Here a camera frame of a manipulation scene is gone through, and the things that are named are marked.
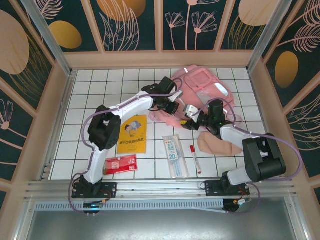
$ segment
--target beige cloth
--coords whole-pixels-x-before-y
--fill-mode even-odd
[[[201,152],[213,155],[234,156],[242,152],[242,149],[228,141],[223,141],[210,132],[202,132],[198,138],[198,146]]]

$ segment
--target marker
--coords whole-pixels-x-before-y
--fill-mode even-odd
[[[200,163],[198,161],[196,152],[195,152],[195,147],[193,145],[190,146],[191,152],[192,152],[192,156],[193,156],[193,160],[196,166],[196,170],[198,172],[198,174],[201,174],[201,167],[200,167]]]

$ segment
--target red package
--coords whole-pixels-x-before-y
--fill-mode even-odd
[[[135,171],[138,169],[137,166],[137,156],[128,155],[121,157],[108,158],[105,160],[103,174],[119,174],[130,171]]]

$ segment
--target yellow booklet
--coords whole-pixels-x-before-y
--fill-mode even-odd
[[[147,145],[147,116],[133,116],[122,124],[118,154],[144,154]]]

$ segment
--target robotic arm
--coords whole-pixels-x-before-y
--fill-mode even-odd
[[[120,105],[106,108],[101,105],[96,113],[118,109],[113,112],[95,116],[88,128],[89,141],[94,147],[94,153],[89,171],[81,175],[77,185],[77,192],[82,194],[73,198],[99,198],[103,179],[103,166],[105,164],[108,151],[114,147],[120,134],[122,123],[136,114],[157,107],[166,113],[173,115],[179,104],[175,100],[183,94],[182,91],[176,92],[177,85],[169,78],[165,77],[159,84],[153,84],[142,88],[136,96],[121,103]],[[176,92],[170,97],[161,96]],[[139,98],[142,95],[153,95]],[[276,141],[265,137],[253,137],[236,129],[233,124],[226,120],[223,102],[221,100],[212,101],[208,105],[208,114],[199,110],[193,105],[185,106],[185,114],[190,118],[183,127],[188,130],[198,130],[199,127],[207,128],[219,139],[228,141],[243,149],[245,167],[237,168],[224,172],[219,181],[223,194],[232,195],[238,191],[241,184],[248,182],[259,182],[272,178],[286,172],[286,165]]]

